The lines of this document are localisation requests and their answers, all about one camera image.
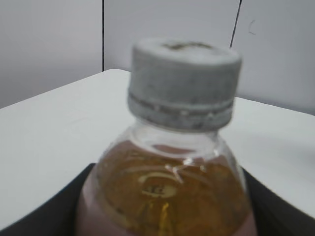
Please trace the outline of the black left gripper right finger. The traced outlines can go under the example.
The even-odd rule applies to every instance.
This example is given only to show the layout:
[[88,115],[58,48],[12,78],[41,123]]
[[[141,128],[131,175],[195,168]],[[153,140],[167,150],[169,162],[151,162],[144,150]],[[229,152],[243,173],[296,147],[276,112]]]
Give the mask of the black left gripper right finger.
[[242,169],[260,236],[314,236],[315,219],[292,206]]

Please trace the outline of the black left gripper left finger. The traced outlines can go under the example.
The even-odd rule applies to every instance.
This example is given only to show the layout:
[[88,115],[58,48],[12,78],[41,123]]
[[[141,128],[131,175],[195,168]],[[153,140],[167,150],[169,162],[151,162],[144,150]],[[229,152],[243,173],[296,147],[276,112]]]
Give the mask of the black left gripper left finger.
[[2,236],[73,236],[76,206],[85,180],[94,167],[89,164],[55,196],[0,231]]

